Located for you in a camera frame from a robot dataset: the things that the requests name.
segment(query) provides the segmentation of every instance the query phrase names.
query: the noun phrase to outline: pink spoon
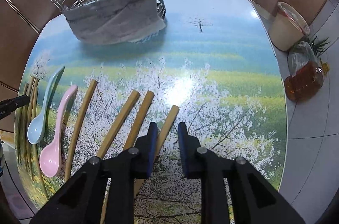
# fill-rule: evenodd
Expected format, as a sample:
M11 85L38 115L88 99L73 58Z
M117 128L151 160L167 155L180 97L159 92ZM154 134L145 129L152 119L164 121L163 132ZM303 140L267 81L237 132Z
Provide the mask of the pink spoon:
M69 99L73 96L73 94L77 90L78 87L76 85L72 85L69 89L67 89L64 96L62 97L57 113L54 139L52 143L45 146L45 148L42 150L40 154L40 168L47 177L53 177L57 175L60 171L61 167L60 135L63 115Z

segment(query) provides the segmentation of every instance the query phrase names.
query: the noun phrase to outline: white bucket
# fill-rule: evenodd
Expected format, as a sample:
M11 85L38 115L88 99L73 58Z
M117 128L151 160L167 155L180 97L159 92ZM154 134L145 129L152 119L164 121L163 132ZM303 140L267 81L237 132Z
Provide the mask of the white bucket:
M289 13L293 13L296 20L294 19L294 22L292 22L287 16L278 12L271 28L268 30L268 35L275 47L279 50L287 51L304 35L309 35L310 29L304 18L292 6L284 2L279 4Z

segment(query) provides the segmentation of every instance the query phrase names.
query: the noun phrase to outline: landscape print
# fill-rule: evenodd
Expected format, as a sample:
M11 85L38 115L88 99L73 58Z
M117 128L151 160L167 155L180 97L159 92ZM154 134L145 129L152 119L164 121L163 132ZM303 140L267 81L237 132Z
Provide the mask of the landscape print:
M164 1L166 28L137 43L84 44L72 34L63 15L42 31L19 90L23 92L30 76L40 79L37 113L48 79L58 67L65 66L65 70L52 95L38 154L53 140L56 112L64 92L72 84L79 87L64 118L62 170L56 177L44 177L49 197L64 183L68 146L92 79L98 85L79 135L72 174L97 153L133 89L140 92L140 99L105 158L122 151L148 90L155 97L140 136L147 133L150 122L161 129L171 106L180 107L152 176L136 196L135 223L200 223L200 181L183 177L179 122L186 122L189 134L219 156L247 158L279 188L287 138L284 88L270 41L253 6L248 0ZM22 166L19 172L29 198L41 208L47 198L35 165L33 181Z

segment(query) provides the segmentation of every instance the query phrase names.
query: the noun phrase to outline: orange liquid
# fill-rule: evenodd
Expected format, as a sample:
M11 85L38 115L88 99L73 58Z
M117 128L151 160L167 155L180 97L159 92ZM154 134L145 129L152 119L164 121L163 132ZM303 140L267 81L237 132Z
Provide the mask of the orange liquid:
M317 63L309 61L294 77L288 76L284 81L286 96L291 101L309 99L318 92L323 82L321 68Z

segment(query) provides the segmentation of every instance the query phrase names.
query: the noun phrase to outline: blue spoon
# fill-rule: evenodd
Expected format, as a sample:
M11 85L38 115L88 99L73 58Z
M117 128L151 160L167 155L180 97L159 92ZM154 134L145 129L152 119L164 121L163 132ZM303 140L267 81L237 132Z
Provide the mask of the blue spoon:
M37 144L43 138L43 135L45 133L45 125L46 125L47 104L48 104L48 101L50 100L50 95L52 93L54 83L59 73L62 72L64 69L65 69L64 66L60 67L57 71L55 71L53 76L50 77L50 80L48 81L47 88L45 91L45 96L43 98L41 112L38 116L36 116L31 121L28 127L28 130L27 130L27 138L31 144Z

